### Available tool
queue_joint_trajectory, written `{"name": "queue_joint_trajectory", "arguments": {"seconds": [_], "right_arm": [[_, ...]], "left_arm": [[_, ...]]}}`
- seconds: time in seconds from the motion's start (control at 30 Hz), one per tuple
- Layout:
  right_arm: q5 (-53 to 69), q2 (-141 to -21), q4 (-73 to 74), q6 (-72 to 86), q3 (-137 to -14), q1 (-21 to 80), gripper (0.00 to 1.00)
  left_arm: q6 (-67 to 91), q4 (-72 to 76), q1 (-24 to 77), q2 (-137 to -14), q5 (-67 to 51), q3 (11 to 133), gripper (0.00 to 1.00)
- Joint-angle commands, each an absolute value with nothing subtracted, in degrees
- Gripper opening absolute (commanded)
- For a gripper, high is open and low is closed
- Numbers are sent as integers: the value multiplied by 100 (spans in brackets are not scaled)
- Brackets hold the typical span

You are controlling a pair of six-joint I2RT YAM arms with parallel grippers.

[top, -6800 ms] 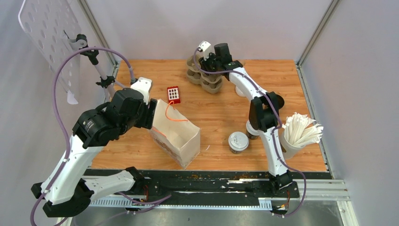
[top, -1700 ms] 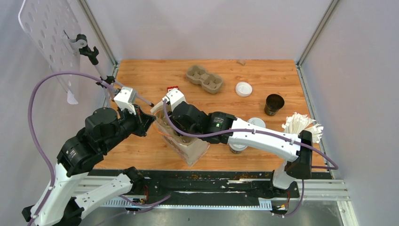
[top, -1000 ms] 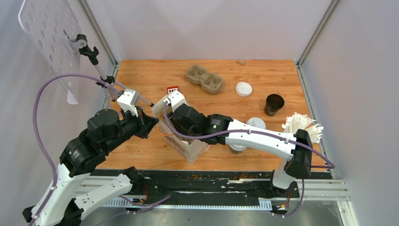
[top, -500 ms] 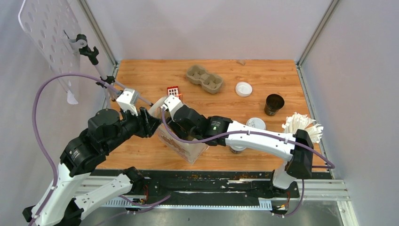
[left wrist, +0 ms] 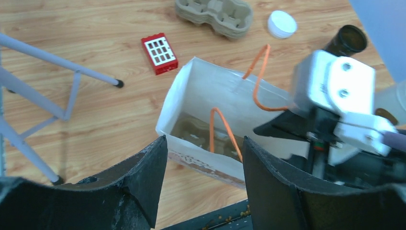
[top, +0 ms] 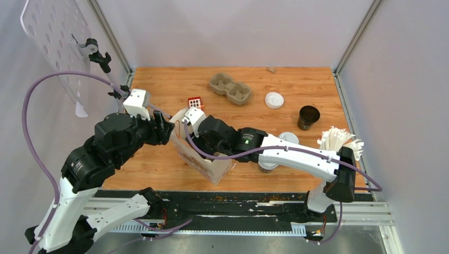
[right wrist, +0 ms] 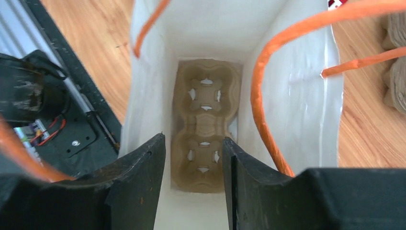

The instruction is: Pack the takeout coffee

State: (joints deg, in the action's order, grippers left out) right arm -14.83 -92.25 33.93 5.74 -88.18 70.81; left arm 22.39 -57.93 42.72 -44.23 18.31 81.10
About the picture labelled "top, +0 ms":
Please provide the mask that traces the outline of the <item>white plastic cup lid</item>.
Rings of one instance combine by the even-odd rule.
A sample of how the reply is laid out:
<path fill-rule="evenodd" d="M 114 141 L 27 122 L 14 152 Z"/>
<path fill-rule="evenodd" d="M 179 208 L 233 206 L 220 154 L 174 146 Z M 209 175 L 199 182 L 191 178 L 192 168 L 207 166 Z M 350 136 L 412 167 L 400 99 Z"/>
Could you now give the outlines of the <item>white plastic cup lid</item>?
<path fill-rule="evenodd" d="M 295 144 L 299 144 L 299 138 L 292 132 L 282 132 L 279 136 L 279 139 L 290 142 L 290 143 L 295 143 Z"/>

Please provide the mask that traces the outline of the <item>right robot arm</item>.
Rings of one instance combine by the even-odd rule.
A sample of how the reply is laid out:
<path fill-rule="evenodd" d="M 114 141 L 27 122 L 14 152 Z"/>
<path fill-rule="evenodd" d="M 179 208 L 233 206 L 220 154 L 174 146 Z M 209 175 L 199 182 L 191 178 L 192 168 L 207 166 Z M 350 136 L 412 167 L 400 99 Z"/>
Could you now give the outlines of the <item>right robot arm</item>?
<path fill-rule="evenodd" d="M 357 158 L 348 145 L 338 149 L 310 148 L 254 128 L 235 130 L 213 116 L 185 117 L 182 122 L 187 142 L 207 159 L 277 164 L 319 178 L 321 183 L 308 193 L 302 207 L 309 221 L 321 217 L 333 202 L 355 200 Z"/>

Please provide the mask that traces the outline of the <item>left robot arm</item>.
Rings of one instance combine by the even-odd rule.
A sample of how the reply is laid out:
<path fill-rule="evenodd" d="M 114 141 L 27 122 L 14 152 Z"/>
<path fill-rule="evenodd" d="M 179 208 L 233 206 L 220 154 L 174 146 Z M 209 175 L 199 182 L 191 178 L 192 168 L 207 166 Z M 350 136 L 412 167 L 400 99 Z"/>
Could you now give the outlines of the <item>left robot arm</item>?
<path fill-rule="evenodd" d="M 161 215 L 161 197 L 152 189 L 108 210 L 87 215 L 85 206 L 106 179 L 113 176 L 144 145 L 165 145 L 174 123 L 160 111 L 149 118 L 113 113 L 95 125 L 95 133 L 67 157 L 55 205 L 25 236 L 40 253 L 86 253 L 103 235 L 130 220 Z"/>

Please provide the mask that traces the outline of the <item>white paper bakery bag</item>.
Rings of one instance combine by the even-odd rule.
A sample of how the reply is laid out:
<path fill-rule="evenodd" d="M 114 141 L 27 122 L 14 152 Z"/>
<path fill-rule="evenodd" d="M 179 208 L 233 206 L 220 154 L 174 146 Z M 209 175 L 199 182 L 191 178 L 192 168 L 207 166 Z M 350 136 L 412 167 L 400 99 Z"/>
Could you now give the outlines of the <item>white paper bakery bag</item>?
<path fill-rule="evenodd" d="M 202 157 L 187 140 L 189 134 L 194 134 L 192 126 L 182 123 L 188 108 L 179 110 L 169 121 L 175 124 L 170 135 L 170 142 L 174 145 L 180 158 L 190 167 L 197 170 L 203 177 L 217 185 L 226 173 L 233 167 L 232 160 L 216 160 Z"/>

